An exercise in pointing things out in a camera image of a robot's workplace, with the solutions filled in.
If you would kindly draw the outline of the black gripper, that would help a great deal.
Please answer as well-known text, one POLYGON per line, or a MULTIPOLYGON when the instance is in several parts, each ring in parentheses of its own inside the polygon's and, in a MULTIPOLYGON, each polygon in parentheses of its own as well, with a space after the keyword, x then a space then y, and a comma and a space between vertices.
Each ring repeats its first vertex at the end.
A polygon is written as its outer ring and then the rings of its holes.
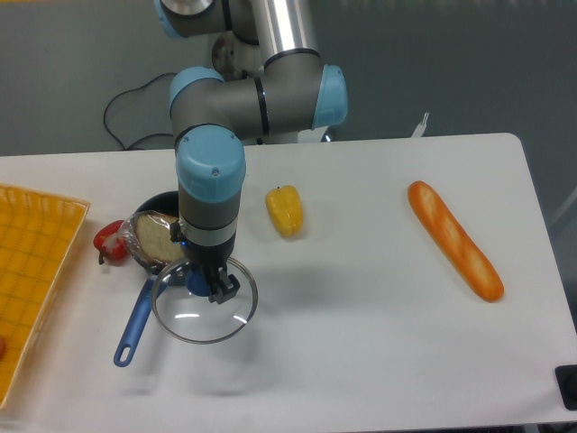
POLYGON ((225 235, 224 240, 209 233, 207 241, 193 241, 186 235, 180 221, 169 225, 170 239, 178 244, 182 253, 203 273, 209 290, 209 301, 222 304, 224 299, 233 299, 240 289, 240 282, 226 270, 226 261, 234 249, 235 234, 225 235))

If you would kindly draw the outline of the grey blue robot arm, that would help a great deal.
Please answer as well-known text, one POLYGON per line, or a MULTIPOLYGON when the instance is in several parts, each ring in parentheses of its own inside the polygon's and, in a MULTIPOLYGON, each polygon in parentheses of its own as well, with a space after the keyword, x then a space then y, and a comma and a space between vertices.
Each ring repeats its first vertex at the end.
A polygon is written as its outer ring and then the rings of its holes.
POLYGON ((257 48, 261 65, 228 79, 220 69, 182 70, 169 87, 179 183, 173 239, 206 279, 208 298, 232 299, 234 249, 249 139, 340 124, 348 111, 342 71, 322 62, 307 1, 158 1, 173 38, 229 32, 257 48))

